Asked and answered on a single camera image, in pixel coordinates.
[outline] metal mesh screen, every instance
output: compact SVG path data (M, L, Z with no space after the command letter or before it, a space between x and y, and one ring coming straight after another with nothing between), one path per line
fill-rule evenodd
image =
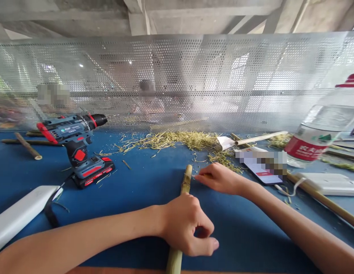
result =
M99 131L292 131L351 73L354 32L10 42L0 131L88 112L118 114Z

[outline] red bottle label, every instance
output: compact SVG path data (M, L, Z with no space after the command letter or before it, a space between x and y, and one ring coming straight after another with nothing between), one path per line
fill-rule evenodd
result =
M301 125L284 151L288 155L304 161L315 161L327 150L339 133L338 131L324 131Z
M291 138L285 147L288 155L304 161L315 161L327 149L328 146L318 146L297 139L295 136Z

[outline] fingernail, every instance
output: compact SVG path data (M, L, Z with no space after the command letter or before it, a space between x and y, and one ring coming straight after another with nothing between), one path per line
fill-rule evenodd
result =
M215 239L214 243L213 243L213 248L214 250L219 248L219 241Z

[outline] drill handle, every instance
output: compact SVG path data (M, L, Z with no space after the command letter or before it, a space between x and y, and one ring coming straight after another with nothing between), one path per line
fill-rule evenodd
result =
M86 143L84 141L69 141L64 143L67 151L67 156L69 157L69 161L72 167L77 168L88 160L88 153L86 150L88 144L88 142Z

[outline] smartphone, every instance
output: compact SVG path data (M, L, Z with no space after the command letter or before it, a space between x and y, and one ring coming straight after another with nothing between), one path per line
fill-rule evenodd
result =
M271 174L267 170L263 169L262 164L257 164L254 162L245 162L244 163L247 168L250 170L250 172L253 173L253 175L264 185L269 186L269 185L279 185L282 184L283 181L274 174Z

